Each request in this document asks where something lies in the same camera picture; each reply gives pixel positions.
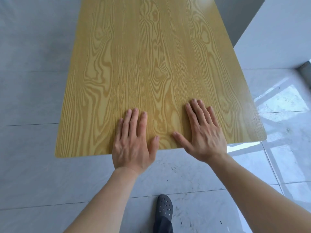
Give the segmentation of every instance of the table top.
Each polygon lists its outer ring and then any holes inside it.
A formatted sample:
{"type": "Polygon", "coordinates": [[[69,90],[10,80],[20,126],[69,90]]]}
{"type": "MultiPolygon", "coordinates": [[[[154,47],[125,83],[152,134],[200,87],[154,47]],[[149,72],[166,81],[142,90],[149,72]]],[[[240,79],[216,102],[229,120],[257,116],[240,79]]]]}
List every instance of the table top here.
{"type": "Polygon", "coordinates": [[[191,139],[184,105],[213,106],[228,143],[266,139],[213,0],[82,0],[56,157],[109,154],[117,120],[148,113],[160,149],[191,139]]]}

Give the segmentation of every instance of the left hand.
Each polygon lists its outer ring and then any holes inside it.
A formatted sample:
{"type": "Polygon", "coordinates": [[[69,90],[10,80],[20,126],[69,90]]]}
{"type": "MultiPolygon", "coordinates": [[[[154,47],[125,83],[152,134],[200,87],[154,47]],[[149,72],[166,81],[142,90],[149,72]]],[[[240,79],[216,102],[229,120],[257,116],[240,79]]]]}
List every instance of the left hand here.
{"type": "Polygon", "coordinates": [[[127,167],[142,174],[156,159],[159,137],[156,136],[147,147],[147,113],[143,112],[137,129],[139,111],[128,110],[124,120],[119,119],[112,149],[112,162],[115,169],[127,167]]]}

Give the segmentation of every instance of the finger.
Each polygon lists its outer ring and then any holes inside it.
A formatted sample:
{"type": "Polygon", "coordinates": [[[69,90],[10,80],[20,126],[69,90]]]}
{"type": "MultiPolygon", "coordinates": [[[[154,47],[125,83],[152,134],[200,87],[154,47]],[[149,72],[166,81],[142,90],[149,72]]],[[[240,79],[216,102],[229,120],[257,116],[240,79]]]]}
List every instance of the finger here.
{"type": "Polygon", "coordinates": [[[192,152],[192,144],[180,133],[173,132],[173,137],[175,140],[185,149],[185,151],[190,154],[192,152]]]}
{"type": "Polygon", "coordinates": [[[216,117],[216,115],[215,115],[215,112],[214,112],[214,109],[212,108],[212,106],[209,106],[209,107],[207,108],[207,110],[208,110],[208,113],[209,113],[210,116],[211,116],[211,119],[212,119],[212,121],[213,121],[213,124],[214,124],[216,127],[220,127],[220,126],[219,126],[218,119],[217,119],[217,117],[216,117]]]}
{"type": "Polygon", "coordinates": [[[196,113],[196,116],[199,120],[199,124],[200,125],[203,125],[206,123],[206,120],[205,120],[205,116],[204,116],[204,113],[203,113],[203,110],[200,108],[199,104],[197,103],[196,99],[192,99],[191,101],[191,104],[192,104],[192,107],[196,113]]]}
{"type": "Polygon", "coordinates": [[[132,110],[128,110],[126,113],[124,122],[123,122],[121,139],[126,139],[128,137],[128,128],[129,128],[131,116],[132,116],[132,110]]]}
{"type": "Polygon", "coordinates": [[[194,128],[196,126],[199,126],[199,122],[198,122],[197,117],[196,117],[195,113],[193,112],[189,103],[186,104],[186,112],[187,112],[188,117],[189,117],[191,132],[192,132],[192,134],[194,134],[194,128]]]}
{"type": "Polygon", "coordinates": [[[150,159],[152,160],[152,162],[156,159],[156,152],[158,151],[159,149],[159,137],[158,136],[155,136],[149,147],[148,147],[148,151],[149,151],[149,157],[150,159]]]}
{"type": "Polygon", "coordinates": [[[202,100],[199,100],[198,101],[198,104],[200,106],[200,108],[202,109],[203,113],[204,113],[204,117],[205,117],[205,120],[207,121],[208,124],[212,124],[212,119],[211,119],[211,116],[210,116],[210,113],[208,112],[208,110],[206,109],[204,103],[202,100]]]}
{"type": "Polygon", "coordinates": [[[138,136],[143,136],[146,138],[147,119],[147,112],[143,112],[138,125],[138,136]]]}
{"type": "Polygon", "coordinates": [[[136,127],[137,127],[137,120],[138,120],[139,111],[137,108],[133,109],[132,118],[130,121],[130,133],[131,137],[136,137],[136,127]]]}
{"type": "Polygon", "coordinates": [[[118,121],[117,129],[116,129],[116,135],[115,135],[115,141],[119,141],[121,139],[122,135],[122,125],[123,125],[123,118],[120,118],[118,121]]]}

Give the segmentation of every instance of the tile floor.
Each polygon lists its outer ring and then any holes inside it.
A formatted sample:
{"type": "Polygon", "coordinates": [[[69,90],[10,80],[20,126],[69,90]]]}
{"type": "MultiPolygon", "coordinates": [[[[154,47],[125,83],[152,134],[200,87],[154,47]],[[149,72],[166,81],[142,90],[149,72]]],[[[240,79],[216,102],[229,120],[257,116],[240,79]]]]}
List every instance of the tile floor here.
{"type": "MultiPolygon", "coordinates": [[[[56,159],[80,0],[0,0],[0,232],[62,232],[106,183],[111,156],[56,159]]],[[[311,93],[294,70],[244,70],[268,133],[231,144],[242,166],[311,211],[311,93]]],[[[137,180],[121,232],[151,232],[158,194],[176,232],[251,232],[212,170],[159,151],[137,180]]]]}

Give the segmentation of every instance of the right hand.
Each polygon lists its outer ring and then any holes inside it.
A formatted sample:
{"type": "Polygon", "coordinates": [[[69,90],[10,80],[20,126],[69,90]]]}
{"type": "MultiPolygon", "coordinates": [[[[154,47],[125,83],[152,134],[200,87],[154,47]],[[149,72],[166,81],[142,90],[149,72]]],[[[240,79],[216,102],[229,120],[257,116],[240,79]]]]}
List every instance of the right hand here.
{"type": "Polygon", "coordinates": [[[194,111],[189,103],[186,104],[186,111],[191,125],[192,142],[178,132],[174,132],[173,137],[187,153],[208,163],[212,157],[227,153],[227,142],[213,108],[206,108],[201,100],[196,99],[192,99],[191,104],[194,111]]]}

